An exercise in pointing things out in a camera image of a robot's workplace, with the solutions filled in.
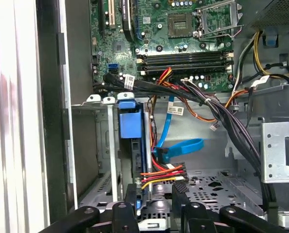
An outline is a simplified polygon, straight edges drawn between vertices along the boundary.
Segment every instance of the screw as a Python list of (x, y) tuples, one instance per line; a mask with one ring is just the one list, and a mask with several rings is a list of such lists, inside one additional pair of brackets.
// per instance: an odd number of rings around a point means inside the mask
[(91, 209), (91, 208), (88, 208), (88, 209), (86, 209), (85, 210), (85, 214), (91, 214), (91, 213), (93, 213), (94, 212), (94, 210), (93, 209)]
[(200, 205), (199, 205), (198, 203), (193, 203), (192, 206), (193, 206), (194, 208), (200, 207)]
[(226, 211), (233, 214), (236, 212), (236, 210), (234, 210), (233, 208), (226, 208)]

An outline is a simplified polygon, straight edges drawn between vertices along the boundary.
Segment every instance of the blue connector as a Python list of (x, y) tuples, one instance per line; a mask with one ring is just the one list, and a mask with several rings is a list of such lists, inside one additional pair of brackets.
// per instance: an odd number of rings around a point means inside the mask
[(109, 71), (112, 70), (112, 69), (118, 69), (119, 68), (119, 65), (116, 63), (116, 64), (109, 64), (108, 66), (108, 69)]

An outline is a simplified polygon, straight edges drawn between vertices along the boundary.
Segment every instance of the blue sata port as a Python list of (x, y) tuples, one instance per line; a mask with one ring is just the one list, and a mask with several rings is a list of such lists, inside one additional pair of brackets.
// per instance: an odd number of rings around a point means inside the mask
[(119, 65), (118, 64), (109, 64), (108, 70), (112, 74), (118, 74), (119, 72)]

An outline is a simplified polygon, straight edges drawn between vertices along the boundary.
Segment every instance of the yellow wire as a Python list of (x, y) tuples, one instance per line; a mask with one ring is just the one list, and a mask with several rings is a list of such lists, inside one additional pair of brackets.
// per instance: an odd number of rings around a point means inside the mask
[(172, 177), (172, 178), (167, 178), (167, 179), (159, 179), (159, 180), (154, 180), (154, 181), (149, 181), (147, 183), (145, 183), (145, 185), (142, 186), (142, 190), (145, 189), (149, 184), (151, 183), (155, 183), (155, 182), (161, 182), (161, 181), (174, 181), (175, 180), (175, 177)]
[(263, 66), (260, 62), (260, 58), (259, 58), (259, 53), (258, 53), (258, 46), (259, 46), (259, 36), (260, 36), (261, 32), (258, 32), (256, 37), (255, 37), (255, 41), (254, 41), (254, 56), (255, 56), (255, 61), (256, 64), (258, 66), (258, 68), (266, 75), (271, 75), (271, 73), (267, 72), (266, 70), (263, 69)]

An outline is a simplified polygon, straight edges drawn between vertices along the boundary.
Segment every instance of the metal frame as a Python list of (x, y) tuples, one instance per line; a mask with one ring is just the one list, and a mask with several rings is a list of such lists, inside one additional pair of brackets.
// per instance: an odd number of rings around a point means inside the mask
[(49, 225), (35, 1), (0, 0), (0, 232)]
[(263, 123), (262, 142), (262, 181), (289, 183), (289, 122)]

